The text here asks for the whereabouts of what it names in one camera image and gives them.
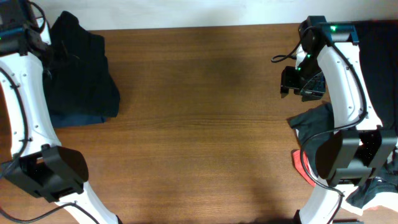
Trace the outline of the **black shorts with white trim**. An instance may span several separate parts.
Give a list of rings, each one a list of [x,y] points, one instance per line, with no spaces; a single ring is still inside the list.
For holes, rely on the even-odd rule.
[[[82,28],[63,11],[50,29],[52,63],[44,75],[44,93],[52,114],[114,118],[120,93],[105,56],[105,39]]]

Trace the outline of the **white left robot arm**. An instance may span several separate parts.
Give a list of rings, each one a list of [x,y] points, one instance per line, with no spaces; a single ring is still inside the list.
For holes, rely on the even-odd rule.
[[[78,223],[120,223],[88,182],[79,151],[63,147],[47,108],[43,72],[53,64],[46,21],[31,1],[1,1],[1,88],[11,127],[10,161],[1,177],[35,198],[55,203]]]

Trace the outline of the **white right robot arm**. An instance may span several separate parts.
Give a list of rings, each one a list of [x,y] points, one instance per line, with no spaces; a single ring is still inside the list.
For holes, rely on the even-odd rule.
[[[296,60],[281,75],[280,94],[303,101],[330,96],[334,127],[315,154],[315,188],[294,223],[334,223],[343,200],[379,172],[397,146],[394,131],[382,127],[360,66],[359,39],[350,22],[309,16],[298,28]]]

